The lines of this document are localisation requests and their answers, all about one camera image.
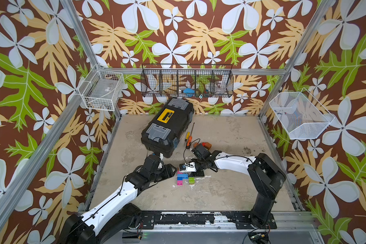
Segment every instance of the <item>screwdriver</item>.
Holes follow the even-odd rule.
[[[192,128],[191,128],[191,133],[187,133],[187,136],[188,136],[188,140],[187,140],[187,144],[186,144],[186,149],[189,149],[190,148],[190,144],[191,144],[191,140],[192,140],[192,130],[194,129],[194,124],[192,124]]]

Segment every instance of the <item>blue object in basket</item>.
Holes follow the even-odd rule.
[[[183,91],[185,94],[187,94],[187,95],[191,95],[191,96],[194,96],[194,93],[195,93],[195,91],[193,90],[193,89],[190,89],[190,88],[186,88],[186,89],[184,89],[184,91]]]

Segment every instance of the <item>floral wallpaper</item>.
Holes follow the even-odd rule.
[[[58,0],[0,1],[0,198],[88,74]],[[0,243],[54,243],[82,209],[114,125],[78,108],[0,233]]]
[[[366,0],[336,1],[327,11],[283,84],[304,88],[335,116],[319,138],[290,140],[272,110],[262,120],[325,242],[365,244]]]
[[[283,68],[320,1],[78,0],[73,1],[100,65],[170,68]],[[235,76],[230,99],[188,98],[198,114],[257,114],[274,77]],[[143,98],[139,75],[126,75],[119,108],[154,114],[167,98]],[[190,81],[179,81],[190,88]]]

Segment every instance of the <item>toolbox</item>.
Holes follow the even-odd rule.
[[[194,114],[192,103],[182,98],[170,98],[142,131],[141,142],[155,153],[169,158],[178,146]]]

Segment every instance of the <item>green lego brick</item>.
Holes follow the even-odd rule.
[[[188,184],[189,184],[189,185],[193,185],[193,184],[195,184],[195,179],[194,179],[194,177],[189,177],[189,178],[188,178]]]

